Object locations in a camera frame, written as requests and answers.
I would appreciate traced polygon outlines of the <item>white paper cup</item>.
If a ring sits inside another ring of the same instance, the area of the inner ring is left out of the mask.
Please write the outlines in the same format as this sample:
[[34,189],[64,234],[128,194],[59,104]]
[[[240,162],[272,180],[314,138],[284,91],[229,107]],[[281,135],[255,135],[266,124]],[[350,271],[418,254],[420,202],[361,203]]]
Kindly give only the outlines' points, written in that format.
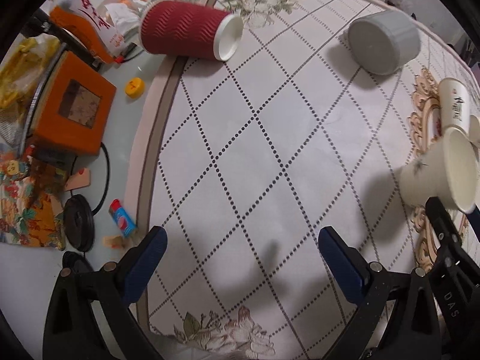
[[438,197],[448,210],[472,212],[478,187],[473,147],[461,130],[450,127],[420,157],[400,172],[400,195],[409,206]]
[[457,128],[467,135],[470,130],[470,108],[479,104],[479,96],[453,77],[442,79],[438,90],[442,132]]

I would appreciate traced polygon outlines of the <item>grey plastic cup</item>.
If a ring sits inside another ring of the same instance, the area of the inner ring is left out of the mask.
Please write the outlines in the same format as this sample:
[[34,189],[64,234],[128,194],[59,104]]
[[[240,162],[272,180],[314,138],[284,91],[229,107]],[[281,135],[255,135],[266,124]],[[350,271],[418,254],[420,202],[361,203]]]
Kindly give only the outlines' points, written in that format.
[[421,37],[402,11],[384,10],[355,19],[346,31],[354,60],[367,72],[388,76],[416,58]]

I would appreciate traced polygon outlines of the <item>red corrugated paper cup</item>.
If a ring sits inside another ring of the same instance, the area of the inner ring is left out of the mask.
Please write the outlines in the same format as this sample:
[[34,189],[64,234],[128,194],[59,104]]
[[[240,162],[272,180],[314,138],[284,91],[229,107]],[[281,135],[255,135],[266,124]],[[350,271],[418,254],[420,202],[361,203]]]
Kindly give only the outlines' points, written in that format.
[[139,41],[152,55],[176,55],[225,62],[239,48],[243,20],[213,7],[161,0],[142,14]]

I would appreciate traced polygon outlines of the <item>black round disc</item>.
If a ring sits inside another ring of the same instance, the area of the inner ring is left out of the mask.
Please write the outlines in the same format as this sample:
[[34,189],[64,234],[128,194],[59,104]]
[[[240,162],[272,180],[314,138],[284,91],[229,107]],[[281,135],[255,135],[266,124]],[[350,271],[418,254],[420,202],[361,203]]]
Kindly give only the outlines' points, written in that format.
[[86,199],[75,194],[64,206],[64,231],[70,245],[76,250],[89,252],[95,240],[95,222]]

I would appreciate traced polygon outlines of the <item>colourful floral paper bag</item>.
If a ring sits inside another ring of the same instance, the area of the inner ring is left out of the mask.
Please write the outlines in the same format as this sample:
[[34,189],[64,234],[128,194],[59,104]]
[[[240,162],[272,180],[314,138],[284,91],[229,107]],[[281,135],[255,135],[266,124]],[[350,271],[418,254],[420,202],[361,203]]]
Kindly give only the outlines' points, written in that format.
[[1,242],[65,249],[60,194],[67,173],[32,156],[1,154]]

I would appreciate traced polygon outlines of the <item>floral diamond pattern tablecloth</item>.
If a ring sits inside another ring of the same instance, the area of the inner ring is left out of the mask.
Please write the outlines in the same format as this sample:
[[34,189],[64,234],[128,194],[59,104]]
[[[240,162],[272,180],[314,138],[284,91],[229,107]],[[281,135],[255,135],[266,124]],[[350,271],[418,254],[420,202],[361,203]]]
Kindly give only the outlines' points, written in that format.
[[479,86],[425,27],[393,75],[361,68],[346,30],[386,9],[375,0],[204,2],[245,28],[227,62],[167,58],[145,101],[124,204],[168,248],[143,324],[176,347],[318,359],[355,310],[318,232],[394,272],[430,267],[433,233],[402,201],[400,168],[436,138],[437,83]]

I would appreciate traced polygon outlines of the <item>orange box with window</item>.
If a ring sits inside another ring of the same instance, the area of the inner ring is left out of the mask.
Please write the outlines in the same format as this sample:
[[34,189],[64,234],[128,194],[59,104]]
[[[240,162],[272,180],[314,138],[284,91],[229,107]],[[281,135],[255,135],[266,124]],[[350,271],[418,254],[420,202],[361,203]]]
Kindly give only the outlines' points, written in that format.
[[30,142],[41,148],[97,155],[116,87],[71,51],[64,52],[34,113]]

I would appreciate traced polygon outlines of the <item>yellow bottle cap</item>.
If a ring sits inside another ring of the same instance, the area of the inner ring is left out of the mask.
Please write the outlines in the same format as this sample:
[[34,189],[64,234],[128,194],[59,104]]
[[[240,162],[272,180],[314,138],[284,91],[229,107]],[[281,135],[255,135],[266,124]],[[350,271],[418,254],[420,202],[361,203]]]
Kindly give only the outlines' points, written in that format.
[[137,99],[143,95],[145,91],[145,82],[139,77],[130,79],[124,87],[125,94],[131,99]]

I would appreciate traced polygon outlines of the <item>yellow plastic bag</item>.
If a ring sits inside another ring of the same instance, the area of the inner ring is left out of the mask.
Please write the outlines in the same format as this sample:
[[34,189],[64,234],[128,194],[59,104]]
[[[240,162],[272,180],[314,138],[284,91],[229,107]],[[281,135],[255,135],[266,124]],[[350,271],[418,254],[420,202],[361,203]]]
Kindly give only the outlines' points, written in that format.
[[20,144],[33,94],[59,47],[52,35],[24,38],[1,66],[1,138],[11,148]]

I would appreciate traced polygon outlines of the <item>orange white snack bag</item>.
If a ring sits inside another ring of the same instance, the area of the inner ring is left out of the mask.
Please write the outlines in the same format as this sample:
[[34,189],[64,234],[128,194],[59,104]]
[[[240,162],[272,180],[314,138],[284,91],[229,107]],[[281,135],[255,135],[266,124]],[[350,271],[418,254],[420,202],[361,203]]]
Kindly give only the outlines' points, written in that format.
[[114,63],[126,47],[123,35],[97,12],[90,0],[55,0],[49,18],[103,63]]

